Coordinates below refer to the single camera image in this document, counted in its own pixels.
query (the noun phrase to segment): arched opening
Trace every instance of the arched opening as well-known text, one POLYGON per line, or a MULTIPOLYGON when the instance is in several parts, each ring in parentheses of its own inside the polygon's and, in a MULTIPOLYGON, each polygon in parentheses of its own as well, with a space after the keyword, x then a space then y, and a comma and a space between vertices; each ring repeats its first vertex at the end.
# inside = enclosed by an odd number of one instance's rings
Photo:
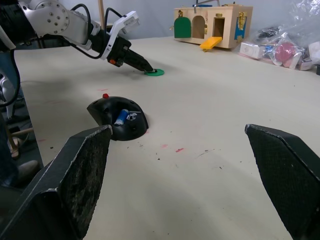
POLYGON ((192 20, 192 37, 196 39, 205 38, 205 19, 202 16, 195 16, 192 20))

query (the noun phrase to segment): person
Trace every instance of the person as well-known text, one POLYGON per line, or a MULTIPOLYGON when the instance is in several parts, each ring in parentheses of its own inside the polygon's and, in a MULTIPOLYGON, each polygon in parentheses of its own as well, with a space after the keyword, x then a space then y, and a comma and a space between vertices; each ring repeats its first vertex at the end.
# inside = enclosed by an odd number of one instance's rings
MULTIPOLYGON (((0 54, 0 73, 10 76, 12 84, 16 84, 17 75, 15 73, 10 54, 0 54)), ((14 187, 25 180, 31 178, 39 169, 36 160, 28 161, 22 165, 16 165, 12 159, 8 146, 8 136, 5 123, 0 120, 0 185, 4 187, 14 187)))

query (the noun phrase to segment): blue battery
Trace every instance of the blue battery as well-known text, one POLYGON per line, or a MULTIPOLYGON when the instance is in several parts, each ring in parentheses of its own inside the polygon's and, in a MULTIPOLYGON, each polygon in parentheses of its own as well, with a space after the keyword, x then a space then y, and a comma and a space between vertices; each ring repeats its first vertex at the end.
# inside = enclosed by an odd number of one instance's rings
POLYGON ((125 121, 127 120, 128 115, 129 115, 129 111, 127 109, 122 109, 114 125, 120 126, 125 124, 125 121))

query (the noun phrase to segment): green disc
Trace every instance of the green disc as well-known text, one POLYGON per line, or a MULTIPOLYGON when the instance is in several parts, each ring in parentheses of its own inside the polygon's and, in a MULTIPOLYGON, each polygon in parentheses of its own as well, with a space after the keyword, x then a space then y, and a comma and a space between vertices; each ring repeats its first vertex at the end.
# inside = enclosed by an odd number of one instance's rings
POLYGON ((161 70, 161 69, 156 69, 156 72, 144 72, 145 75, 148 76, 152 76, 152 77, 157 77, 157 76, 161 76, 163 74, 165 74, 165 71, 161 70))

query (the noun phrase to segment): green door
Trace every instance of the green door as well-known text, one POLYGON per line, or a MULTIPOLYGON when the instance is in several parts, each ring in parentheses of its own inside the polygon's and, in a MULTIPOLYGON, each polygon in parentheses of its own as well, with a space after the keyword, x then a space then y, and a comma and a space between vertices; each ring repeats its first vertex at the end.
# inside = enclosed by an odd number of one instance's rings
POLYGON ((191 22, 189 18, 181 16, 174 21, 174 37, 176 39, 191 38, 191 22))

